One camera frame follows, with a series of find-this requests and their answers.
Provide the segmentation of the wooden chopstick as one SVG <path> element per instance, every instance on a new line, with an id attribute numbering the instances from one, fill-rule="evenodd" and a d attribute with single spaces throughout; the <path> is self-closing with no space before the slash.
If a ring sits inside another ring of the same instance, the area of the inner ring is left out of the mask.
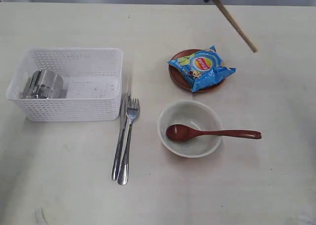
<path id="1" fill-rule="evenodd" d="M 248 36 L 243 32 L 241 27 L 238 25 L 238 23 L 234 20 L 232 15 L 228 12 L 228 10 L 225 8 L 225 6 L 221 3 L 220 0 L 213 0 L 214 4 L 217 6 L 217 8 L 221 11 L 221 13 L 224 15 L 224 17 L 227 19 L 227 21 L 232 25 L 232 27 L 236 30 L 236 32 L 239 34 L 239 36 L 245 41 L 245 43 L 250 47 L 253 53 L 256 53 L 257 47 L 251 42 L 251 40 L 248 38 Z"/>

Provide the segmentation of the grey-green ceramic bowl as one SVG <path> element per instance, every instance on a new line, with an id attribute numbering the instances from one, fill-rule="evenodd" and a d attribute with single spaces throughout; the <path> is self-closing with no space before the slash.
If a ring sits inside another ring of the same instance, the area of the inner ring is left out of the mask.
<path id="1" fill-rule="evenodd" d="M 182 124 L 199 131 L 220 131 L 220 118 L 209 106 L 194 101 L 181 100 L 162 111 L 158 119 L 158 135 L 162 144 L 172 153 L 185 158 L 200 158 L 214 152 L 222 142 L 221 136 L 204 135 L 188 141 L 171 141 L 166 130 L 174 124 Z"/>

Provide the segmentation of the silver fork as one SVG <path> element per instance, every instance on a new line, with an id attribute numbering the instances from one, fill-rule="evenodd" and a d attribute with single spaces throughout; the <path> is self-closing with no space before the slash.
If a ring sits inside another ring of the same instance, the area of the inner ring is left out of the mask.
<path id="1" fill-rule="evenodd" d="M 117 182 L 119 185 L 126 185 L 128 182 L 128 174 L 129 174 L 129 154 L 130 154 L 130 143 L 131 143 L 131 135 L 132 135 L 132 128 L 135 120 L 138 118 L 140 114 L 140 103 L 139 99 L 133 98 L 129 101 L 127 106 L 127 119 L 129 120 L 129 128 L 128 128 L 128 135 L 126 146 L 124 150 L 123 159 L 121 162 L 118 179 Z"/>

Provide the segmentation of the brown wooden spoon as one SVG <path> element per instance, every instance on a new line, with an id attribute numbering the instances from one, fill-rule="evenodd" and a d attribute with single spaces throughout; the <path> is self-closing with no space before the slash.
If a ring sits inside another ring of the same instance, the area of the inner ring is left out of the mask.
<path id="1" fill-rule="evenodd" d="M 228 136 L 248 139 L 261 139 L 262 133 L 248 130 L 199 131 L 182 124 L 171 125 L 166 130 L 166 136 L 172 141 L 188 141 L 202 135 Z"/>

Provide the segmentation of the silver table knife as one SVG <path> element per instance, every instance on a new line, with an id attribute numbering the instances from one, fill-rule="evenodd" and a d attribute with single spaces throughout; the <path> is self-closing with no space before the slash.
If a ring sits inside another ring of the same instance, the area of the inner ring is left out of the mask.
<path id="1" fill-rule="evenodd" d="M 122 152 L 122 147 L 123 147 L 124 133 L 125 133 L 126 121 L 127 121 L 126 108 L 130 100 L 130 96 L 131 96 L 130 91 L 127 91 L 122 99 L 121 106 L 120 106 L 120 115 L 119 115 L 120 128 L 119 128 L 118 142 L 117 142 L 113 168 L 112 168 L 112 175 L 111 175 L 112 180 L 117 180 L 118 174 L 119 174 L 119 165 L 120 165 L 120 160 L 121 160 L 121 152 Z"/>

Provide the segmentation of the white perforated plastic basket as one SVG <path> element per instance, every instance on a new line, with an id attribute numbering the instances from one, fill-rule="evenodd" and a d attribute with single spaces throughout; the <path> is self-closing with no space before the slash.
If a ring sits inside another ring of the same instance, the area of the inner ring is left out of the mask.
<path id="1" fill-rule="evenodd" d="M 6 98 L 34 122 L 111 121 L 120 111 L 122 61 L 119 48 L 32 48 L 20 61 Z M 59 98 L 23 97 L 27 80 L 38 70 L 61 76 Z"/>

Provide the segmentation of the silver metal spoon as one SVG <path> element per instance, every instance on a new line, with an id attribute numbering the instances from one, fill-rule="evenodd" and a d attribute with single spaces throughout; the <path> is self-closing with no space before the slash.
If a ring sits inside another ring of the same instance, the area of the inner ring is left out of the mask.
<path id="1" fill-rule="evenodd" d="M 63 79 L 50 70 L 37 70 L 26 81 L 21 98 L 25 99 L 51 99 L 59 98 Z"/>

